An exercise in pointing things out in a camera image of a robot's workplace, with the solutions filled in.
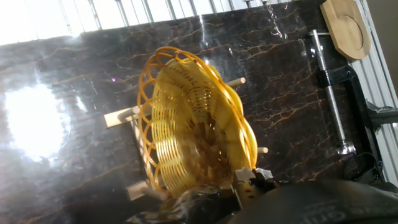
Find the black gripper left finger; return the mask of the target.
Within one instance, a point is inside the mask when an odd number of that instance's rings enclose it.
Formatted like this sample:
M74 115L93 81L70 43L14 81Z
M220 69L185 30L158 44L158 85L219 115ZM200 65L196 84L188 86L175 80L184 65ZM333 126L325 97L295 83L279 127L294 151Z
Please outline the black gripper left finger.
M255 178L253 171L247 167L234 171L232 190L240 207L247 207L260 196L260 191L251 184L251 179Z

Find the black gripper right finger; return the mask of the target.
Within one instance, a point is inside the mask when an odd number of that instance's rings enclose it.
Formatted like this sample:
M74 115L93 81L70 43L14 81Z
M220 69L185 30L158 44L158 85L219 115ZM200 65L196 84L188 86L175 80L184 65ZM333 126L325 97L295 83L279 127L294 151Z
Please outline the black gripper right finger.
M274 176L270 170L256 168L254 169L254 185L261 192L268 192L278 188L278 184L275 182Z

